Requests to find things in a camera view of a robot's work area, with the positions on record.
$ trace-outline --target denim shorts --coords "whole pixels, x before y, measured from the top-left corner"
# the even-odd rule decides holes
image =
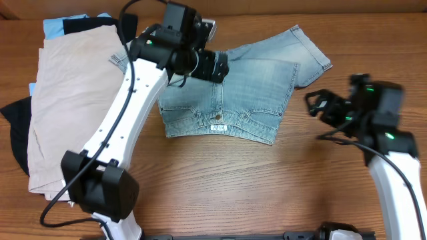
[[[332,67],[298,26],[226,53],[222,84],[189,77],[182,88],[166,87],[158,106],[167,137],[221,134],[273,144],[294,88]],[[119,58],[110,61],[125,65]]]

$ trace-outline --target jeans pocket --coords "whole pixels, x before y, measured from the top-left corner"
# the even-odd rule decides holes
[[[173,123],[196,116],[193,107],[160,107],[160,114],[164,123]]]
[[[282,113],[265,109],[254,109],[248,112],[248,119],[271,129],[279,129]]]

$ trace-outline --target black cable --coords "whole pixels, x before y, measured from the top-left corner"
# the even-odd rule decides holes
[[[317,138],[319,139],[319,138],[325,137],[325,136],[332,136],[332,135],[334,135],[335,133],[337,133],[339,131],[343,131],[346,127],[348,127],[350,124],[352,124],[355,121],[355,119],[359,118],[359,116],[360,116],[361,113],[362,113],[362,111],[358,111],[354,115],[354,117],[352,117],[351,120],[346,121],[345,123],[341,124],[340,126],[338,126],[337,128],[335,128],[332,131],[329,131],[329,132],[324,133],[322,135],[318,135]]]
[[[347,140],[347,139],[341,139],[341,138],[337,138],[337,137],[327,137],[327,136],[323,136],[323,137],[319,136],[318,139],[334,141],[334,142],[343,142],[343,143],[346,143],[348,145],[355,145],[359,149],[369,151],[369,152],[381,157],[383,160],[385,160],[385,162],[387,162],[399,174],[399,176],[402,178],[403,182],[405,182],[405,185],[407,186],[407,188],[409,190],[409,193],[410,193],[411,198],[412,198],[412,202],[414,204],[414,208],[415,208],[415,212],[416,212],[416,218],[418,220],[418,227],[420,228],[421,239],[426,240],[426,233],[424,230],[424,224],[423,224],[422,218],[421,218],[421,210],[420,210],[420,206],[418,204],[418,200],[415,196],[414,189],[412,188],[412,184],[405,177],[405,174],[403,174],[403,172],[391,160],[389,160],[389,158],[387,158],[384,154],[382,154],[382,153],[380,153],[380,152],[378,152],[378,151],[376,151],[376,150],[374,150],[368,146],[365,146],[363,144],[355,142],[355,141],[351,141],[351,140]]]
[[[66,184],[66,186],[64,186],[64,188],[62,188],[60,190],[60,192],[58,192],[58,194],[56,194],[56,196],[52,199],[52,201],[46,206],[46,208],[43,210],[43,212],[40,215],[40,224],[44,227],[63,227],[63,226],[67,226],[67,225],[71,225],[71,224],[76,224],[76,223],[84,223],[84,222],[97,222],[99,224],[102,225],[102,227],[105,229],[105,232],[107,233],[107,237],[109,240],[113,240],[113,236],[111,235],[111,231],[109,230],[107,224],[100,220],[100,219],[95,219],[95,218],[85,218],[85,219],[76,219],[76,220],[72,220],[72,221],[66,221],[63,223],[55,223],[55,224],[51,224],[51,223],[45,223],[45,218],[47,213],[49,212],[49,210],[54,206],[54,204],[56,202],[58,202],[59,198],[70,188],[70,186],[72,186],[90,167],[91,165],[96,161],[96,159],[99,157],[99,155],[101,154],[101,152],[103,151],[103,149],[105,148],[105,146],[107,145],[109,139],[111,138],[111,136],[113,135],[113,132],[115,130],[115,128],[118,126],[121,118],[123,117],[123,114],[125,113],[125,110],[127,108],[127,106],[129,105],[132,93],[133,93],[133,86],[135,83],[135,68],[133,66],[133,61],[131,60],[130,56],[129,56],[129,49],[127,48],[126,42],[125,42],[125,37],[123,34],[123,26],[122,26],[122,19],[123,19],[123,15],[126,11],[126,9],[136,3],[139,0],[131,0],[129,3],[126,3],[126,5],[121,9],[120,11],[120,15],[119,15],[119,27],[118,27],[118,35],[120,38],[121,43],[123,44],[123,47],[125,48],[125,52],[127,55],[127,58],[129,59],[129,63],[131,65],[131,83],[130,83],[130,87],[129,87],[129,92],[127,94],[125,103],[123,104],[123,107],[120,110],[119,115],[117,116],[116,120],[114,121],[113,125],[111,126],[111,129],[109,130],[107,136],[105,137],[104,141],[101,143],[101,146],[99,147],[99,149],[96,151],[96,153],[93,155],[93,157],[89,160],[89,162],[80,170],[80,172],[72,179],[70,180],[70,182],[68,182]]]

